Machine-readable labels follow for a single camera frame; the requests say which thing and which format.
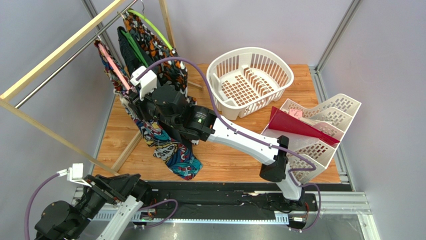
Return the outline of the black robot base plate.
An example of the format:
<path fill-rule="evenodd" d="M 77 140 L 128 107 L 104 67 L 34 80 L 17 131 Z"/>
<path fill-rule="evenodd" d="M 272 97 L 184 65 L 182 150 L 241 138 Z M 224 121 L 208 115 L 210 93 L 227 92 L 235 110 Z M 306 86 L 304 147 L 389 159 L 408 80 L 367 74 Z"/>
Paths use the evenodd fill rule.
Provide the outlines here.
<path fill-rule="evenodd" d="M 313 217 L 318 210 L 313 193 L 303 193 L 301 200 L 293 202 L 274 183 L 151 181 L 149 185 L 152 199 L 143 206 L 159 203 L 153 210 L 159 218 L 176 214 L 177 218 L 270 220 L 274 212 Z"/>

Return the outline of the colourful comic print shorts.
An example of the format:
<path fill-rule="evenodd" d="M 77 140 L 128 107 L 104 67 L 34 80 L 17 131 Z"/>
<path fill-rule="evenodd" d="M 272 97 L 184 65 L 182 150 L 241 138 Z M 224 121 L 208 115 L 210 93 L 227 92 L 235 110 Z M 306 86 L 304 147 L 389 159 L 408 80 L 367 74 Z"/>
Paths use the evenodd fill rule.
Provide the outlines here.
<path fill-rule="evenodd" d="M 103 43 L 100 40 L 95 40 L 94 46 L 98 50 L 99 56 L 104 66 L 104 72 L 113 84 L 113 93 L 119 98 L 121 105 L 124 107 L 126 113 L 137 126 L 135 120 L 138 121 L 141 119 L 137 117 L 135 111 L 133 111 L 129 106 L 129 92 L 126 92 L 126 89 L 122 86 L 118 76 L 115 74 L 106 57 L 99 49 L 98 44 Z M 104 47 L 111 56 L 109 48 L 105 45 Z M 117 64 L 119 70 L 122 72 L 123 76 L 126 78 L 129 84 L 129 75 L 113 56 L 111 56 L 111 58 Z M 144 136 L 140 129 L 138 129 L 148 147 L 155 147 L 153 156 L 161 159 L 168 167 L 168 169 L 177 176 L 187 181 L 192 180 L 203 168 L 202 162 L 197 159 L 193 152 L 189 150 L 188 147 L 184 146 L 181 141 L 177 141 L 171 137 L 156 121 L 141 121 L 143 121 L 143 126 L 146 129 L 147 135 Z"/>

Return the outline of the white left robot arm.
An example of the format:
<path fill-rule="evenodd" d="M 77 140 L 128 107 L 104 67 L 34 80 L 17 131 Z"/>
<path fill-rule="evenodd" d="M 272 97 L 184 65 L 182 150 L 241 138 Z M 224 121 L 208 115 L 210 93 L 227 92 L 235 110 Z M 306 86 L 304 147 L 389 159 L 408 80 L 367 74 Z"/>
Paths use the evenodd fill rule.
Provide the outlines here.
<path fill-rule="evenodd" d="M 49 204 L 35 225 L 37 240 L 78 239 L 105 204 L 117 205 L 133 197 L 138 207 L 151 202 L 152 186 L 140 179 L 140 174 L 113 177 L 87 175 L 88 185 L 76 205 L 59 200 Z"/>

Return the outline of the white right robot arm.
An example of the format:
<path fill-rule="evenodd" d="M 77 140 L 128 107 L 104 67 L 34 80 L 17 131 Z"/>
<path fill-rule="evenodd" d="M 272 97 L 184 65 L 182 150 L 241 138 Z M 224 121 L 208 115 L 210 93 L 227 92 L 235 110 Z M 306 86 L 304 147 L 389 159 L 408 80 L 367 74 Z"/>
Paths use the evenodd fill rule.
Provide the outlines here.
<path fill-rule="evenodd" d="M 289 138 L 263 136 L 245 129 L 212 109 L 189 103 L 172 86 L 137 86 L 128 92 L 129 107 L 147 124 L 159 123 L 179 142 L 203 141 L 222 144 L 261 163 L 260 177 L 275 183 L 285 199 L 299 201 L 303 188 L 291 173 L 287 154 Z"/>

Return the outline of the pink clothes hanger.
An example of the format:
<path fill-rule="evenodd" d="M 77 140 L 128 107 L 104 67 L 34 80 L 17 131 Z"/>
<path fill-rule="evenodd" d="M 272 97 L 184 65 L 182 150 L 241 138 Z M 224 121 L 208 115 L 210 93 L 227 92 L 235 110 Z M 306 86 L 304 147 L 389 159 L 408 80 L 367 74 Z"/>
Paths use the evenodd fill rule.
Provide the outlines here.
<path fill-rule="evenodd" d="M 120 69 L 118 68 L 118 65 L 114 62 L 114 60 L 112 59 L 111 55 L 108 53 L 108 51 L 105 49 L 105 47 L 104 47 L 104 45 L 102 43 L 98 43 L 97 46 L 100 49 L 100 51 L 103 53 L 103 55 L 105 56 L 107 62 L 112 67 L 113 71 L 115 72 L 115 74 L 119 78 L 122 86 L 125 88 L 126 92 L 128 93 L 129 90 L 131 90 L 132 88 L 128 84 L 126 78 L 123 76 L 123 74 L 120 71 Z"/>

